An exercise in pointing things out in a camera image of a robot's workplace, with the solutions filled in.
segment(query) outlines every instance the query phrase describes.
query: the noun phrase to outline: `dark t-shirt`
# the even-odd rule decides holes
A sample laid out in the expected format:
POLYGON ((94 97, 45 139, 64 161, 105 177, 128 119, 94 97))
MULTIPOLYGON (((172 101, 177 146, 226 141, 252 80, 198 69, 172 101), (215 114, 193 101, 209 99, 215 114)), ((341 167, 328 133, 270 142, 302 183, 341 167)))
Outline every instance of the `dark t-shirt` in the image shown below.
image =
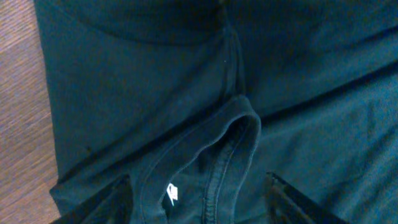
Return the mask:
POLYGON ((35 8, 61 215, 267 223, 272 171, 348 222, 398 221, 396 1, 35 8))

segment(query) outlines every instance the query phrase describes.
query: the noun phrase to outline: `cloth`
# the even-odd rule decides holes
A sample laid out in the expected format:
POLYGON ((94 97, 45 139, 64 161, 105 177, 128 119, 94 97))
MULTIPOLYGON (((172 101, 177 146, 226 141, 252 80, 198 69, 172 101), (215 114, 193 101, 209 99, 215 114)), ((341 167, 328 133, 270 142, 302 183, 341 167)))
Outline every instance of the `cloth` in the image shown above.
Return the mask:
POLYGON ((112 222, 267 223, 275 172, 350 223, 398 222, 397 1, 35 10, 61 215, 89 223, 97 209, 101 223, 123 205, 112 222))

